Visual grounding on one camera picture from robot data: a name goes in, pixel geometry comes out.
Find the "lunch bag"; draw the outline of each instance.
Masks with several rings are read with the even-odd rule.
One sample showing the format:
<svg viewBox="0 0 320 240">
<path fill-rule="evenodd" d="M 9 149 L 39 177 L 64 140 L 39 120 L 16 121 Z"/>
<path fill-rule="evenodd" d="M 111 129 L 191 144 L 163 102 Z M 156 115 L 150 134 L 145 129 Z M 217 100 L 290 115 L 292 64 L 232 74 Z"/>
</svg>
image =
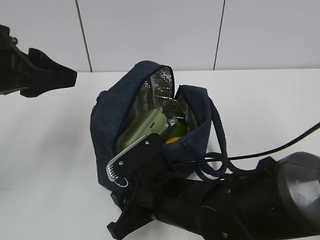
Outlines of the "lunch bag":
<svg viewBox="0 0 320 240">
<path fill-rule="evenodd" d="M 173 166 L 203 158 L 207 150 L 212 121 L 222 147 L 221 151 L 224 153 L 223 128 L 218 111 L 209 98 L 207 90 L 197 86 L 181 85 L 175 95 L 175 80 L 171 67 L 152 61 L 142 61 L 113 87 L 102 91 L 93 107 L 90 132 L 96 155 L 99 184 L 112 192 L 124 190 L 108 179 L 106 171 L 108 162 L 117 155 L 117 142 L 121 132 L 129 118 L 135 118 L 154 107 L 163 107 L 167 115 L 174 115 L 176 109 L 166 107 L 168 101 L 178 103 L 179 114 L 181 115 L 182 110 L 188 125 L 187 134 L 162 146 L 163 155 Z M 212 171 L 208 164 L 202 162 L 201 165 L 204 172 Z M 199 166 L 199 163 L 180 164 L 175 170 L 184 177 L 188 177 L 194 171 L 200 177 L 204 177 Z M 224 173 L 225 170 L 226 166 L 223 164 L 218 171 L 214 172 L 218 173 L 218 176 L 219 171 Z"/>
</svg>

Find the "black cable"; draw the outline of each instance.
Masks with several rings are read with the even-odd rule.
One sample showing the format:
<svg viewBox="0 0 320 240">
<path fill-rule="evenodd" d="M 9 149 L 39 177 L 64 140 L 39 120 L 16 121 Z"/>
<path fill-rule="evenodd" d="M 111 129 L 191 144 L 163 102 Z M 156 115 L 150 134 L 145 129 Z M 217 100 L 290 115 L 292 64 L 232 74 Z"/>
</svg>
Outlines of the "black cable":
<svg viewBox="0 0 320 240">
<path fill-rule="evenodd" d="M 256 154 L 250 154 L 250 155 L 243 155 L 243 156 L 233 156 L 233 157 L 228 157 L 228 159 L 233 161 L 233 160 L 240 160 L 240 159 L 257 158 L 257 157 L 262 157 L 262 156 L 269 155 L 269 154 L 274 154 L 274 153 L 279 152 L 281 150 L 284 150 L 288 147 L 291 147 L 292 145 L 301 141 L 302 139 L 309 136 L 310 134 L 312 134 L 313 132 L 315 132 L 318 129 L 320 129 L 320 122 L 318 122 L 316 125 L 311 127 L 309 130 L 305 131 L 303 134 L 296 137 L 292 141 L 286 143 L 285 145 L 282 145 L 280 147 L 277 147 L 277 148 L 269 150 L 269 151 L 264 151 L 264 152 L 260 152 L 260 153 L 256 153 Z M 198 162 L 209 163 L 209 162 L 219 162 L 219 161 L 221 161 L 219 158 L 201 159 L 201 160 L 192 160 L 192 161 L 181 162 L 181 163 L 175 164 L 174 166 L 177 167 L 177 166 L 182 166 L 185 164 L 194 164 L 194 163 L 198 163 Z"/>
</svg>

